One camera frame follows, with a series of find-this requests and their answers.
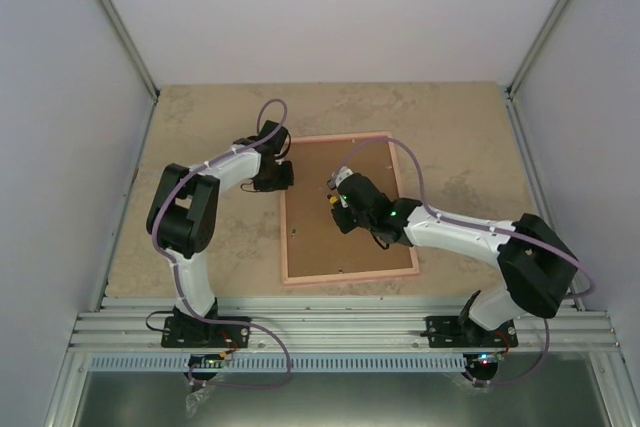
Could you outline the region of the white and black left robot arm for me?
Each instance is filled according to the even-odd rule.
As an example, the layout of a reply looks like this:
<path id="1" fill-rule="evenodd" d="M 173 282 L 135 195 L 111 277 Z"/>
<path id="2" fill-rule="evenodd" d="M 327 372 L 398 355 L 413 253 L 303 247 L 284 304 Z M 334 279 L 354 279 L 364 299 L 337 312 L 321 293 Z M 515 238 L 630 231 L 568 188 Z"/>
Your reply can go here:
<path id="1" fill-rule="evenodd" d="M 289 149 L 288 130 L 267 121 L 257 135 L 235 141 L 209 161 L 191 167 L 170 164 L 162 172 L 146 229 L 169 263 L 177 291 L 175 307 L 189 316 L 184 333 L 197 346 L 210 345 L 219 333 L 205 250 L 214 235 L 220 197 L 243 183 L 259 193 L 292 187 L 293 166 L 285 159 Z"/>

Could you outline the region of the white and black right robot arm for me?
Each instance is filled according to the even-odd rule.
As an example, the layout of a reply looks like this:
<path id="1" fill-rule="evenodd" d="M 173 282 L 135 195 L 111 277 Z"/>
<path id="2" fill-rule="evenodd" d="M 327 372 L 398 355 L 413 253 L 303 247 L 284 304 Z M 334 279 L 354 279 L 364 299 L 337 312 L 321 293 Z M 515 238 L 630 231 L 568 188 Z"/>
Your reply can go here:
<path id="1" fill-rule="evenodd" d="M 366 176 L 341 169 L 328 182 L 332 218 L 348 234 L 367 230 L 382 249 L 394 244 L 451 251 L 496 268 L 501 281 L 474 292 L 453 317 L 429 317 L 432 347 L 493 346 L 523 314 L 551 319 L 578 271 L 569 248 L 540 217 L 491 221 L 451 214 L 410 198 L 390 199 Z"/>

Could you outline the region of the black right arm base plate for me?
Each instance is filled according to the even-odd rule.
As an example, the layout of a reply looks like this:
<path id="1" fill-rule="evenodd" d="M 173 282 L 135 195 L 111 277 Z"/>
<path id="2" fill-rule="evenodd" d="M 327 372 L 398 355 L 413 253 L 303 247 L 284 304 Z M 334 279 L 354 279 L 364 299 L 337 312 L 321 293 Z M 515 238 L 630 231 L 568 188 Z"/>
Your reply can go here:
<path id="1" fill-rule="evenodd" d="M 513 321 L 485 330 L 471 321 L 460 323 L 456 316 L 428 316 L 420 336 L 427 339 L 431 348 L 498 349 L 519 345 Z"/>

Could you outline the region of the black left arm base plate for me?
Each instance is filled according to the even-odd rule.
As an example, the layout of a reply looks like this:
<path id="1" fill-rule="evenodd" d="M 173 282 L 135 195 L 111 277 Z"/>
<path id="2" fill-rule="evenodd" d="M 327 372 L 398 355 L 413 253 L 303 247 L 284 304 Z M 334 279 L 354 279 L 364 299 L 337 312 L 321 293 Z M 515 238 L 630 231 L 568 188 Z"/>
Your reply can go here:
<path id="1" fill-rule="evenodd" d="M 181 312 L 165 320 L 160 345 L 163 348 L 246 348 L 250 328 L 244 325 L 209 324 L 183 316 Z"/>

